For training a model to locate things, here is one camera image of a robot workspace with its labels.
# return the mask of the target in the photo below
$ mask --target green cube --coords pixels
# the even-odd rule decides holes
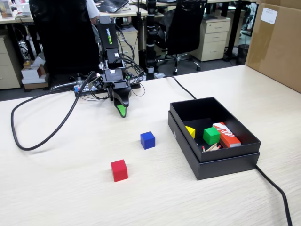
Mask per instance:
[[[209,145],[214,145],[220,142],[221,133],[214,127],[204,130],[203,139]]]

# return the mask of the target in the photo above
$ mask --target chair base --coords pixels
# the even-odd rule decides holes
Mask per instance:
[[[201,71],[201,66],[200,66],[200,64],[199,64],[198,62],[196,62],[195,60],[193,60],[193,58],[192,58],[191,56],[189,56],[189,59],[183,58],[183,57],[186,56],[186,55],[188,55],[188,54],[184,54],[184,55],[182,55],[182,56],[179,56],[179,54],[176,54],[175,56],[173,56],[173,55],[167,55],[167,54],[166,54],[164,59],[158,60],[156,63],[162,62],[162,61],[167,61],[167,60],[174,60],[174,72],[173,72],[173,75],[177,75],[177,74],[178,74],[178,64],[179,64],[179,62],[180,62],[180,61],[189,61],[189,62],[195,63],[195,64],[197,65],[196,70],[197,70],[198,72],[200,72],[200,71]]]

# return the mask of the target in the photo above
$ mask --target trash bin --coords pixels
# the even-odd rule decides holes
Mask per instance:
[[[237,53],[237,59],[236,59],[236,65],[244,65],[246,62],[246,56],[248,55],[250,45],[239,45],[238,53]]]

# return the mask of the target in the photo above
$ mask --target white label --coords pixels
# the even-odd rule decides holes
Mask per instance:
[[[261,20],[265,21],[269,24],[275,24],[276,18],[277,18],[277,11],[274,11],[269,8],[263,8]]]

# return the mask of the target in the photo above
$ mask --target red cube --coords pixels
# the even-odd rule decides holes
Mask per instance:
[[[111,167],[115,182],[127,179],[127,165],[124,160],[111,162]]]

